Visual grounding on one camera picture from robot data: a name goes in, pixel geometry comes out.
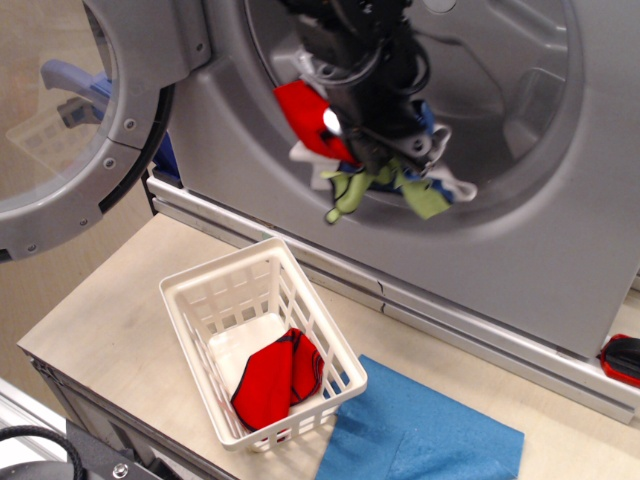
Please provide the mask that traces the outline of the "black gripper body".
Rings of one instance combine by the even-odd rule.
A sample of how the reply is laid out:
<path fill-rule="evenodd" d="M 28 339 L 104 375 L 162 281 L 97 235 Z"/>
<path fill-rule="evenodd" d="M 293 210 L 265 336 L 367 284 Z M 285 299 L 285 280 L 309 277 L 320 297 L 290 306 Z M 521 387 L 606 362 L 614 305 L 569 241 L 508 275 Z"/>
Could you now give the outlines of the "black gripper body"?
<path fill-rule="evenodd" d="M 426 101 L 370 101 L 331 94 L 329 105 L 338 124 L 333 131 L 368 172 L 380 173 L 393 158 L 416 173 L 431 165 L 429 154 L 438 142 Z"/>

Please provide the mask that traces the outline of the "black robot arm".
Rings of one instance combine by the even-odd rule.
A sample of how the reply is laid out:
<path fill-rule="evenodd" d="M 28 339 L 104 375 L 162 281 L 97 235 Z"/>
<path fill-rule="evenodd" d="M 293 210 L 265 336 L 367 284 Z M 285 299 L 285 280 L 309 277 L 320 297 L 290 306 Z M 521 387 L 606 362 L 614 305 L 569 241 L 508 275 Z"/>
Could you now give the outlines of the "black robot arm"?
<path fill-rule="evenodd" d="M 376 174 L 392 158 L 416 173 L 435 143 L 419 123 L 413 95 L 429 81 L 407 1 L 287 1 L 308 78 L 320 86 L 351 157 Z"/>

